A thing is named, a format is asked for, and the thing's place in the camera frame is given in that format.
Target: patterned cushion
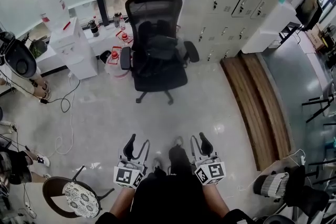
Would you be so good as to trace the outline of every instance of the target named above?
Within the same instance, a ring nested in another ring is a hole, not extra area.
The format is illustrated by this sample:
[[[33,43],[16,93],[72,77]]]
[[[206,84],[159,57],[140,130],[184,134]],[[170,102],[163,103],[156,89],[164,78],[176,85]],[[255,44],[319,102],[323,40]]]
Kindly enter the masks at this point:
[[[82,186],[70,182],[63,188],[69,207],[76,215],[85,218],[94,218],[99,213],[99,202],[95,195]]]

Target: red cap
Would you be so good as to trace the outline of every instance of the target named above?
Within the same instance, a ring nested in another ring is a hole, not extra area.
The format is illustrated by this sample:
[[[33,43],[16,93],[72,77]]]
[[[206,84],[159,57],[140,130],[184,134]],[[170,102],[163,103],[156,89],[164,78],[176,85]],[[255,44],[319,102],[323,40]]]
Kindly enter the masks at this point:
[[[116,51],[113,51],[112,52],[112,58],[116,58],[116,57],[118,57],[118,53]]]

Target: black cable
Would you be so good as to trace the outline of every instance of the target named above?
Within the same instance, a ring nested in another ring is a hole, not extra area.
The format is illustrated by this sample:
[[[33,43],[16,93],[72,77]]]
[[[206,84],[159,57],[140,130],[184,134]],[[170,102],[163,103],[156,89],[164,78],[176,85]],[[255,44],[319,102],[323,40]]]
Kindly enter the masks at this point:
[[[5,76],[6,79],[10,80],[13,84],[19,86],[19,87],[20,87],[21,89],[23,89],[25,92],[29,93],[30,95],[32,95],[32,96],[34,96],[35,98],[37,98],[38,100],[40,100],[40,102],[43,103],[43,104],[54,103],[55,101],[61,100],[61,110],[62,110],[63,113],[68,112],[69,109],[70,109],[70,107],[71,107],[71,103],[70,103],[70,101],[69,101],[68,99],[66,99],[66,96],[68,96],[68,95],[71,94],[73,91],[75,91],[75,90],[78,88],[78,86],[80,85],[80,80],[79,80],[77,86],[76,86],[72,91],[70,91],[69,93],[67,93],[63,98],[57,98],[57,99],[55,99],[55,100],[49,102],[48,100],[46,100],[46,99],[44,99],[44,98],[37,97],[36,95],[32,94],[31,92],[28,92],[26,89],[24,89],[24,88],[21,87],[20,85],[16,84],[13,80],[11,80],[8,76],[6,76],[1,70],[0,70],[0,72],[1,72],[2,75]],[[67,102],[69,103],[69,107],[68,107],[68,109],[66,109],[66,110],[63,110],[63,106],[62,106],[64,100],[67,101]]]
[[[69,109],[71,107],[71,103],[70,103],[70,101],[68,99],[66,99],[66,96],[68,96],[69,94],[71,94],[72,92],[74,92],[79,87],[79,85],[80,85],[80,80],[78,81],[77,86],[72,91],[70,91],[69,93],[67,93],[63,98],[58,98],[58,99],[55,99],[55,100],[50,101],[50,102],[48,101],[48,103],[50,104],[50,103],[54,103],[55,101],[61,100],[61,109],[62,109],[62,112],[65,113],[65,112],[69,111]],[[69,103],[69,107],[68,107],[67,110],[63,110],[63,107],[62,107],[62,103],[63,103],[64,100],[66,100]]]

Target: chair seat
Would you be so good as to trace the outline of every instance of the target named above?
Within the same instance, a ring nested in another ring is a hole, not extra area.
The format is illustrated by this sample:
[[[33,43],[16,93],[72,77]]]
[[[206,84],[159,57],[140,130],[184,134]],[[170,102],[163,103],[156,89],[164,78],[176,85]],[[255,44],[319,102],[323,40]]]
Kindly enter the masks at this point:
[[[145,68],[151,69],[151,63],[148,66],[143,66],[143,55],[133,54],[133,77],[134,87],[141,92],[160,92],[175,89],[186,85],[188,78],[182,63],[175,57],[169,62],[162,62],[160,72],[151,76],[138,74],[138,70],[142,68],[143,73]]]
[[[93,192],[77,183],[67,183],[63,192],[67,198],[69,207],[78,216],[94,218],[98,215],[100,204]]]

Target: chair armrest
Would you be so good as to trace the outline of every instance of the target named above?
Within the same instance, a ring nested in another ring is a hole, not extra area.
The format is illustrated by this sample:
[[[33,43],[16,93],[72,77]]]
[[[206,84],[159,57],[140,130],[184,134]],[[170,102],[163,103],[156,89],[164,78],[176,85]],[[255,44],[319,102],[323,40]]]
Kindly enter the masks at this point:
[[[191,41],[185,41],[184,47],[187,50],[187,53],[185,54],[183,60],[186,61],[188,58],[190,58],[190,62],[198,62],[200,60],[196,47]]]
[[[122,70],[131,69],[131,47],[124,47],[120,53],[120,67]]]

